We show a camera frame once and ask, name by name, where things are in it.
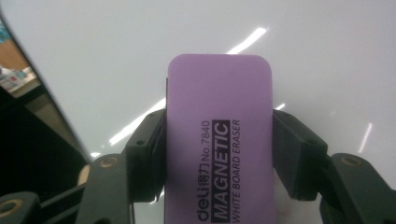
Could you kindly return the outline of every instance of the white surface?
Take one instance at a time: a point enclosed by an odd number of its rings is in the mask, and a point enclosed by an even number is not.
[[[109,140],[165,96],[167,66],[181,53],[241,53],[272,66],[274,107],[329,144],[362,156],[396,189],[396,1],[29,1],[2,11],[86,150]],[[317,203],[280,196],[279,223],[320,223]],[[136,208],[141,223],[162,223]]]

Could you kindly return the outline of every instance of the brass screw insert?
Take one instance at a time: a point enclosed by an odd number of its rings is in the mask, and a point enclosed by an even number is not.
[[[362,165],[361,161],[354,157],[341,157],[341,162],[348,166],[361,166]]]
[[[0,217],[6,217],[18,211],[23,205],[22,199],[11,199],[0,203]]]
[[[119,159],[116,157],[104,158],[100,161],[100,166],[102,166],[103,168],[108,168],[116,164],[118,161]]]

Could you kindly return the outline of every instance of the purple eraser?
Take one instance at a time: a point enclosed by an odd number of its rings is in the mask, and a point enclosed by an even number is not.
[[[272,82],[251,55],[169,66],[165,223],[275,223]]]

